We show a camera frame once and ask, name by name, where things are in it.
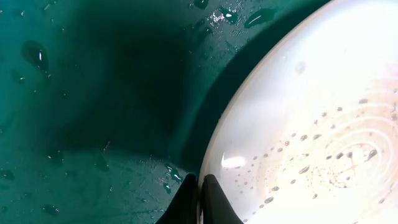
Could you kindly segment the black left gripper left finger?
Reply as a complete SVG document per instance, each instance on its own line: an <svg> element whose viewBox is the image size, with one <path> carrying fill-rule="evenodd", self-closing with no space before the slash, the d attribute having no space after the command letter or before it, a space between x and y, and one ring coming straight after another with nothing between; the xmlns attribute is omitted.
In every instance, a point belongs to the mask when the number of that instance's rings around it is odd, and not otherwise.
<svg viewBox="0 0 398 224"><path fill-rule="evenodd" d="M194 174L187 174L165 213L156 224L197 224L198 189Z"/></svg>

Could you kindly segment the light blue plate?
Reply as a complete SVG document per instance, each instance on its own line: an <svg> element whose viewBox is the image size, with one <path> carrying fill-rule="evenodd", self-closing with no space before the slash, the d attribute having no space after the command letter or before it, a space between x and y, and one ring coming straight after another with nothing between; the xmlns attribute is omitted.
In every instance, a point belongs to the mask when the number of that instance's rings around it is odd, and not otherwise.
<svg viewBox="0 0 398 224"><path fill-rule="evenodd" d="M203 159L243 223L397 223L397 2L330 1L256 65Z"/></svg>

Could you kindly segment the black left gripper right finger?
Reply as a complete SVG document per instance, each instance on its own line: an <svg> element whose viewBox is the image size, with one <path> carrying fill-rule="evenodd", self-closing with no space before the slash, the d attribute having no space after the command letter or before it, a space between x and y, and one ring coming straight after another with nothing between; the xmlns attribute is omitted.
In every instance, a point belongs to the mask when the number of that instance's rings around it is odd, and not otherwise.
<svg viewBox="0 0 398 224"><path fill-rule="evenodd" d="M213 174L205 176L201 189L204 224L243 224Z"/></svg>

